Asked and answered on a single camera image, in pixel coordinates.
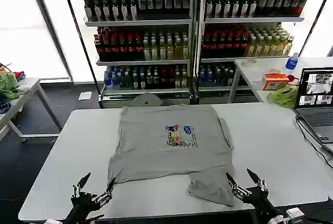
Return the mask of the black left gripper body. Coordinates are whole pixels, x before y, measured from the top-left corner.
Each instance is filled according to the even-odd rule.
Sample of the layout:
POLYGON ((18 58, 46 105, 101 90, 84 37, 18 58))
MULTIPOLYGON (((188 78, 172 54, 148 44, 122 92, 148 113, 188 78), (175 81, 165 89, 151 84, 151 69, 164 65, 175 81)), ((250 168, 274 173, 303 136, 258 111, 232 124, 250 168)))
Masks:
POLYGON ((101 209, 101 204, 96 204, 92 201, 96 196, 96 194, 81 192, 78 198, 71 198, 73 207, 65 218, 65 223, 91 223, 92 221, 103 217, 104 214, 88 218, 88 215, 91 212, 101 209))

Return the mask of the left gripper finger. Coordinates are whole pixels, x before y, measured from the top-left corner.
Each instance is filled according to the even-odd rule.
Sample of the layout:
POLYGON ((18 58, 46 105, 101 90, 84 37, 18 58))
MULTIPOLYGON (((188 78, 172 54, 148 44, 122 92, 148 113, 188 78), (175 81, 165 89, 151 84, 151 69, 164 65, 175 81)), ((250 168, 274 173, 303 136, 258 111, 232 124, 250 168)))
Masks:
POLYGON ((83 187, 86 185, 89 177, 91 176, 91 173, 89 172, 87 175, 82 177, 77 184, 73 184, 73 194, 71 198, 78 198, 80 196, 80 193, 83 189, 83 187))
POLYGON ((111 179, 111 182, 108 184, 105 192, 99 196, 96 196, 92 199, 96 204, 107 204, 112 199, 112 191, 114 188, 115 178, 111 179))

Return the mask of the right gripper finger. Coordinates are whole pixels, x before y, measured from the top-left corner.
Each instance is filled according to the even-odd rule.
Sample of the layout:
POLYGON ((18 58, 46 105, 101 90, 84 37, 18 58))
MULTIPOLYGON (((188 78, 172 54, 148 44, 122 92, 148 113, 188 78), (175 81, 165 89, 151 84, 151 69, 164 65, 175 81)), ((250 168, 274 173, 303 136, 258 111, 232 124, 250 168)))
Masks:
POLYGON ((268 188, 265 180, 260 179, 259 176, 249 168, 247 168, 247 172, 254 184, 259 187, 265 196, 268 196, 268 188))
POLYGON ((228 172, 226 172, 226 177, 227 177, 227 180, 228 180, 228 184, 232 188, 232 194, 236 198, 238 198, 239 200, 243 201, 244 198, 246 198, 246 197, 248 197, 248 196, 250 196, 252 194, 249 190, 244 189, 241 186, 239 186, 235 182, 235 180, 233 179, 233 177, 228 172))

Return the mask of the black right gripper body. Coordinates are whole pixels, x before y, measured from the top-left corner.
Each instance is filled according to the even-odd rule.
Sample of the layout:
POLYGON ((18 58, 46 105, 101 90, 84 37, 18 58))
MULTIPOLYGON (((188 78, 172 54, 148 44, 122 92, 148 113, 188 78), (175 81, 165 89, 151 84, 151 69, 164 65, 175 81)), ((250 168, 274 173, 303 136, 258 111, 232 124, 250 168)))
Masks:
POLYGON ((274 207, 258 186, 247 188, 252 194, 244 198, 243 202, 255 208, 257 220, 271 220, 282 213, 274 207))

